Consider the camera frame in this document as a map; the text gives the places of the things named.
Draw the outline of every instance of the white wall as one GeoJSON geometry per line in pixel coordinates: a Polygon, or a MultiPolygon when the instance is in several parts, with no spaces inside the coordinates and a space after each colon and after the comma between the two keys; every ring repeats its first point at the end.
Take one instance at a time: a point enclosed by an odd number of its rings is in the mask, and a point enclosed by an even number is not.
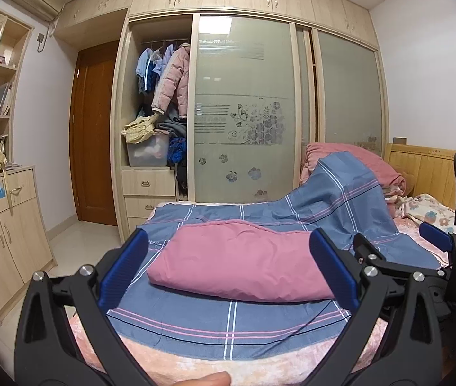
{"type": "Polygon", "coordinates": [[[0,0],[0,10],[34,26],[24,56],[15,99],[13,158],[35,165],[37,189],[46,229],[76,213],[69,168],[69,108],[78,53],[49,38],[37,53],[37,35],[47,24],[10,0],[0,0]]]}
{"type": "Polygon", "coordinates": [[[456,150],[456,0],[386,0],[371,10],[390,141],[456,150]]]}

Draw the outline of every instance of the drawer handle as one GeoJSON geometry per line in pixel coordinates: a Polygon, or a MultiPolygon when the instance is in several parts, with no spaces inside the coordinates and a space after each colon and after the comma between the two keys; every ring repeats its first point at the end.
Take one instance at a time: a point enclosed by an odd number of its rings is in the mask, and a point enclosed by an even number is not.
{"type": "Polygon", "coordinates": [[[0,231],[0,239],[1,239],[1,244],[3,245],[3,248],[5,247],[5,241],[3,241],[3,237],[1,236],[1,231],[0,231]]]}
{"type": "Polygon", "coordinates": [[[8,228],[6,227],[6,225],[3,225],[3,226],[5,227],[6,233],[7,233],[7,235],[8,235],[8,242],[9,242],[10,244],[12,244],[12,237],[10,236],[10,231],[8,230],[8,228]]]}

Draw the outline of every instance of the pink blanket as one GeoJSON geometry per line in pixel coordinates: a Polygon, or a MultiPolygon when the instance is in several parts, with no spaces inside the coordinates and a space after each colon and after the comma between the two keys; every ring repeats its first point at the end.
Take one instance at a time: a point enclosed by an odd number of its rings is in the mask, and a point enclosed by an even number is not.
{"type": "Polygon", "coordinates": [[[242,220],[186,225],[176,231],[147,274],[156,285],[233,300],[331,299],[310,254],[309,236],[242,220]]]}
{"type": "Polygon", "coordinates": [[[310,143],[307,146],[306,158],[307,162],[301,171],[301,179],[299,184],[303,184],[317,165],[317,161],[334,152],[348,151],[358,158],[367,168],[369,168],[384,189],[387,195],[400,194],[402,195],[406,188],[406,180],[396,172],[392,166],[388,165],[381,157],[376,154],[355,145],[346,143],[310,143]]]}

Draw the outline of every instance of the pink folded blanket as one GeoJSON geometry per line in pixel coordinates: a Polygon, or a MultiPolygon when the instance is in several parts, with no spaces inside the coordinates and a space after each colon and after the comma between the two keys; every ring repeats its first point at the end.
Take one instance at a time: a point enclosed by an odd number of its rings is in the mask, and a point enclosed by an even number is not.
{"type": "Polygon", "coordinates": [[[332,299],[309,251],[309,232],[275,232],[242,220],[178,229],[148,268],[150,282],[258,302],[332,299]]]}

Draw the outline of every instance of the blue sticker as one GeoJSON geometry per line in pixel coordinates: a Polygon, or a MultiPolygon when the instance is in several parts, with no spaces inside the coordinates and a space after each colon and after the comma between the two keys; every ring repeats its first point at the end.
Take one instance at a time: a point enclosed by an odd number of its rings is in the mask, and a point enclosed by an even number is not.
{"type": "Polygon", "coordinates": [[[3,183],[0,184],[0,198],[6,197],[6,191],[3,187],[3,183]]]}

